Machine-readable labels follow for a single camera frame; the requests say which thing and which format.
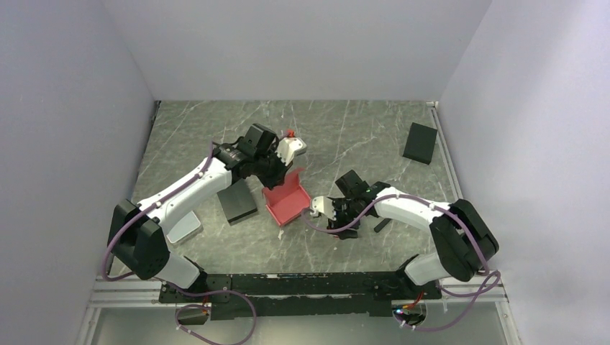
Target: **metal frame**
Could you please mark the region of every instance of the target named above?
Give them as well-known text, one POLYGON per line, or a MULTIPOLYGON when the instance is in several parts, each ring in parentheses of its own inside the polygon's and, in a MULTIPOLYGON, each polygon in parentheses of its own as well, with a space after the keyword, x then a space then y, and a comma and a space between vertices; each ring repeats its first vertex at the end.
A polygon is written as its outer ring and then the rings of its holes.
MULTIPOLYGON (((447 149, 445 136, 443 135, 438 113, 435 108, 437 102, 429 102, 427 111, 434 125, 438 129, 439 136, 437 142, 441 147, 442 159, 445 168, 450 176, 453 195, 455 198, 462 198, 462 191, 458 183, 455 170, 451 162, 451 156, 447 149)), ((474 277, 469 282, 461 282, 453 278, 445 278, 440 281, 441 285, 455 293, 473 293, 483 282, 483 277, 474 277)), ((93 286, 93 292, 88 302, 88 307, 83 317, 81 330, 78 334, 76 345, 91 345, 99 316, 103 308, 179 308, 184 304, 161 304, 159 303, 159 292, 161 282, 157 280, 142 281, 137 277, 128 277, 120 282, 105 282, 101 277, 97 277, 93 286)), ((467 303, 470 298, 456 298, 442 293, 439 300, 424 300, 425 303, 442 303, 445 312, 449 304, 467 303)), ((407 304, 412 300, 393 300, 393 305, 407 304)), ((499 320, 509 345, 519 345, 522 343, 513 315, 510 309, 509 300, 503 284, 498 284, 491 291, 477 299, 479 303, 495 303, 498 311, 499 320)))

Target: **gray marble table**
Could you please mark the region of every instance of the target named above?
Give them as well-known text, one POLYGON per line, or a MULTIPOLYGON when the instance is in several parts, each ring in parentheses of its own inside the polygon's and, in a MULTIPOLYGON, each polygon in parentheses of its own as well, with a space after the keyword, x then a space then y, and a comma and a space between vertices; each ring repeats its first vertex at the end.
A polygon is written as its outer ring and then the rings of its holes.
MULTIPOLYGON (((369 183, 385 181, 435 201, 455 200, 438 144, 430 165, 401 156, 412 122, 434 127, 424 102, 395 101, 181 101, 162 102, 142 159, 134 201, 169 186, 206 155, 209 140, 232 142, 252 123, 293 129, 308 145, 294 167, 311 197, 341 196, 334 181, 355 170, 369 183)), ((359 239, 341 241, 308 229, 299 219, 279 227, 265 208, 262 185, 247 181, 258 215, 234 226, 216 197, 195 208, 203 224, 174 250, 210 273, 346 272, 395 270, 431 248, 431 237, 392 221, 380 233, 380 219, 363 220, 359 239)), ((121 263, 113 273, 124 272, 121 263)))

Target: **small red item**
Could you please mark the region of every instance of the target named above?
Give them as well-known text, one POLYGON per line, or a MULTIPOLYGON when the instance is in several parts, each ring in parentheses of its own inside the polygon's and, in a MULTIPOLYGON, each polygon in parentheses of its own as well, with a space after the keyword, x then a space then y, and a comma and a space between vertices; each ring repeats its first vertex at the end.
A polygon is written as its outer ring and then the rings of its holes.
POLYGON ((267 209, 279 226, 286 225, 298 218, 303 208, 309 207, 311 198, 299 179, 299 173, 303 170, 300 167, 286 174, 284 184, 273 190, 263 188, 267 209))

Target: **white wall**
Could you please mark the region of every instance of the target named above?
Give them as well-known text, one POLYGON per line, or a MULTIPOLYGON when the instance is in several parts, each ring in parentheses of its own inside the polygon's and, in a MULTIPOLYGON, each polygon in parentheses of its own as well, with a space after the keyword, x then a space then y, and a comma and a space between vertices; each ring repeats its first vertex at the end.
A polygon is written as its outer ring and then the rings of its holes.
POLYGON ((437 100, 490 2, 104 0, 163 100, 437 100))
POLYGON ((153 98, 99 0, 0 11, 0 344, 73 344, 153 98))
POLYGON ((610 342, 609 8, 493 1, 440 101, 526 344, 610 342))

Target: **robotic arm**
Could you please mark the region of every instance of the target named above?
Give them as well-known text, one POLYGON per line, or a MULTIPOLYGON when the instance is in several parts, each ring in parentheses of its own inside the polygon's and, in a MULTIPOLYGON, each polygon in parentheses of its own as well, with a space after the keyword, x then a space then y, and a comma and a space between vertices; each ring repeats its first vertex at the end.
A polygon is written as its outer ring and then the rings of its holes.
POLYGON ((129 221, 145 214, 124 231, 111 252, 142 280, 158 277, 192 293, 206 291, 205 271, 172 253, 165 236, 200 202, 239 179, 254 175, 267 188, 282 185, 293 159, 305 151, 299 138, 280 139, 270 129, 253 124, 244 137, 234 144, 218 144, 211 157, 165 190, 137 205, 121 201, 114 209, 109 244, 129 221))
MULTIPOLYGON (((436 252, 416 255, 408 259, 397 273, 414 283, 423 285, 445 277, 469 281, 483 263, 476 249, 460 226, 448 213, 455 214, 470 230, 486 260, 497 253, 496 238, 478 215, 473 205, 463 199, 454 203, 437 203, 407 195, 388 183, 377 182, 369 186, 354 170, 343 175, 335 184, 344 198, 319 196, 311 201, 312 216, 325 215, 327 229, 341 229, 352 223, 371 203, 365 215, 396 219, 432 235, 436 252)), ((340 239, 357 238, 360 221, 350 229, 336 233, 340 239)))

